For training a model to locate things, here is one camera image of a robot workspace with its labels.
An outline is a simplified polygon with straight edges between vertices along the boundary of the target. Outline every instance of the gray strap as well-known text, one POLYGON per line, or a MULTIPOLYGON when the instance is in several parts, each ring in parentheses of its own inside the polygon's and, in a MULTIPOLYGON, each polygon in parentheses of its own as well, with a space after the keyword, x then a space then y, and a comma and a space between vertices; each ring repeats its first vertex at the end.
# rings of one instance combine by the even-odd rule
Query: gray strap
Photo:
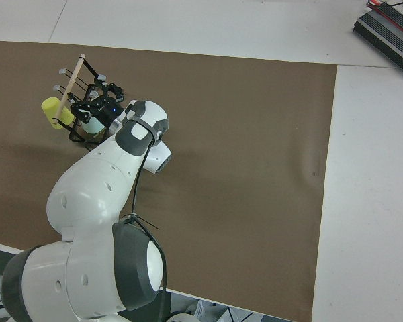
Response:
POLYGON ((131 116, 128 118, 128 121, 134 121, 137 124, 143 126, 145 129, 147 129, 152 134, 152 138, 154 139, 154 144, 159 140, 157 130, 155 128, 153 128, 152 126, 150 126, 149 123, 145 122, 140 117, 131 116))

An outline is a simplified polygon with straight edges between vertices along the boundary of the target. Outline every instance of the brown mat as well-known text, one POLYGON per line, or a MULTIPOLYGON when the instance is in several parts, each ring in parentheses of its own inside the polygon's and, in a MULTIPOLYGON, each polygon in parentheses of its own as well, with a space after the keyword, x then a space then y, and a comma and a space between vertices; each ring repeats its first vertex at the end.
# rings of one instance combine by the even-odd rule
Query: brown mat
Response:
POLYGON ((46 200, 85 150, 40 103, 81 53, 169 114, 173 158, 144 172, 137 207, 161 228, 169 288, 310 321, 336 66, 0 42, 1 244, 59 239, 46 200))

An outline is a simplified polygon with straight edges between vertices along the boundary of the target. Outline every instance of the power supply box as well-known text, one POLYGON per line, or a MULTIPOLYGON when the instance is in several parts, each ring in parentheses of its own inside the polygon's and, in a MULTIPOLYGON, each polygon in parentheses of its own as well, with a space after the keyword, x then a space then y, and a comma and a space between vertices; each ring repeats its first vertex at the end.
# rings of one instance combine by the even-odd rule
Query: power supply box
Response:
POLYGON ((354 32, 403 70, 403 15, 386 3, 370 7, 355 23, 354 32))

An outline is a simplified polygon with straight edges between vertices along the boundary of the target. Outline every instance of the white robotic arm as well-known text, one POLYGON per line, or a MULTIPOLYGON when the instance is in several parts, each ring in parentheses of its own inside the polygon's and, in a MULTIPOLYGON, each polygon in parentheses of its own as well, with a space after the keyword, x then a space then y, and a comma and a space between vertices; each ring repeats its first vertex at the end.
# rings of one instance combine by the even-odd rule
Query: white robotic arm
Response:
POLYGON ((169 160, 168 126, 160 106, 133 101, 111 136, 61 176, 47 215, 62 241, 18 254, 3 274, 3 304, 16 322, 127 321, 116 313, 153 301, 160 250, 119 214, 141 166, 155 173, 169 160))

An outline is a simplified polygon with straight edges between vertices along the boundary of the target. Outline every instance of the yellow cylinder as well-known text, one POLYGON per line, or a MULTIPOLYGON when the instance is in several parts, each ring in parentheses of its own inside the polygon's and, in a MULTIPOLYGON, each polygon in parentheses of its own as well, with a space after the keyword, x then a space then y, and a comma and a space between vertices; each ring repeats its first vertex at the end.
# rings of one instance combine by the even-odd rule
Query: yellow cylinder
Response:
MULTIPOLYGON (((62 129, 62 126, 60 124, 52 123, 52 118, 55 116, 56 110, 58 109, 59 105, 60 100, 56 97, 49 97, 42 102, 42 110, 54 129, 62 129)), ((67 107, 64 106, 64 109, 62 109, 60 121, 62 121, 66 125, 69 125, 70 123, 72 123, 73 118, 73 114, 69 111, 67 107)))

